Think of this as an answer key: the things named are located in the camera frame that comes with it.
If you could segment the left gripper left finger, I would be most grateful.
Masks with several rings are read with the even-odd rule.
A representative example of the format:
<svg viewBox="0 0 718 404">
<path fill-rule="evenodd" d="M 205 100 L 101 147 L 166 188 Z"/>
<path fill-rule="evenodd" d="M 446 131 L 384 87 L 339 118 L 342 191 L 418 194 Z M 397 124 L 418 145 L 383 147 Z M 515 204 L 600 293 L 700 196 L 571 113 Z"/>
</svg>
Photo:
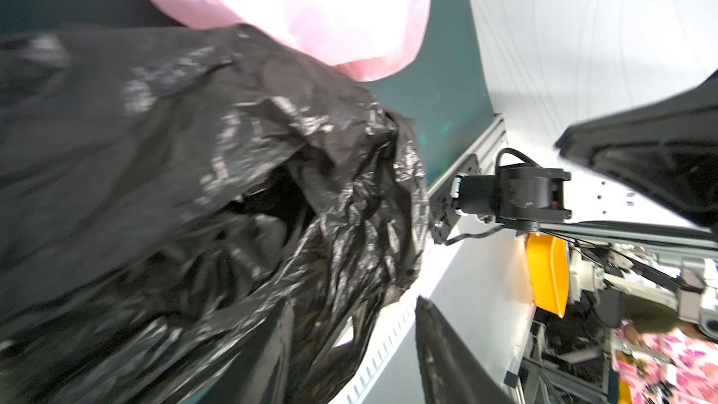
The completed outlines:
<svg viewBox="0 0 718 404">
<path fill-rule="evenodd" d="M 433 404 L 511 404 L 438 307 L 419 297 L 415 340 L 424 401 Z"/>
</svg>

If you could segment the black plastic bag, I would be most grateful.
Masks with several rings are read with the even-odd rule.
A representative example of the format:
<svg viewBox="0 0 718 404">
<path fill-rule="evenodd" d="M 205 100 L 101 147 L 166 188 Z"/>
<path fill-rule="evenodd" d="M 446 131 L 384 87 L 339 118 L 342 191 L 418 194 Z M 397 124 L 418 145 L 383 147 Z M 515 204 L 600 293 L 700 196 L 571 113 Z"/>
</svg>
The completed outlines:
<svg viewBox="0 0 718 404">
<path fill-rule="evenodd" d="M 413 122 L 246 24 L 1 41 L 1 400 L 327 403 L 428 230 Z"/>
</svg>

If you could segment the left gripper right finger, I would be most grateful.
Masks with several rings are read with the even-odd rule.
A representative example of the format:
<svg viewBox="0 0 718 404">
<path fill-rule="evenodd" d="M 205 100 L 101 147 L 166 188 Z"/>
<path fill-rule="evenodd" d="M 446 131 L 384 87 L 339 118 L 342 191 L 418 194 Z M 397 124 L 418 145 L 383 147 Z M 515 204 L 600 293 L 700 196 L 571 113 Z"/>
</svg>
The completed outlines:
<svg viewBox="0 0 718 404">
<path fill-rule="evenodd" d="M 559 155 L 717 228 L 717 77 L 634 110 L 570 126 Z"/>
</svg>

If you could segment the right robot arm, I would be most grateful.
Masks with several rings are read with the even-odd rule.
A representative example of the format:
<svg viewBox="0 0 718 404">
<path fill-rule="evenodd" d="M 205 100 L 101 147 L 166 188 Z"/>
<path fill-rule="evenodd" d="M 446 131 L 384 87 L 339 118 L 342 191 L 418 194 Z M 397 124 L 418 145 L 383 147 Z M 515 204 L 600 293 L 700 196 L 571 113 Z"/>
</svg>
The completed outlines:
<svg viewBox="0 0 718 404">
<path fill-rule="evenodd" d="M 560 168 L 542 168 L 514 149 L 501 149 L 518 159 L 516 164 L 480 168 L 475 153 L 463 160 L 432 186 L 429 230 L 437 244 L 449 245 L 450 233 L 464 216 L 497 224 L 500 230 L 545 233 L 567 239 L 656 245 L 664 249 L 695 248 L 706 253 L 717 250 L 717 235 L 699 230 L 628 222 L 584 222 L 570 224 L 572 211 L 564 205 L 564 185 L 571 174 Z"/>
</svg>

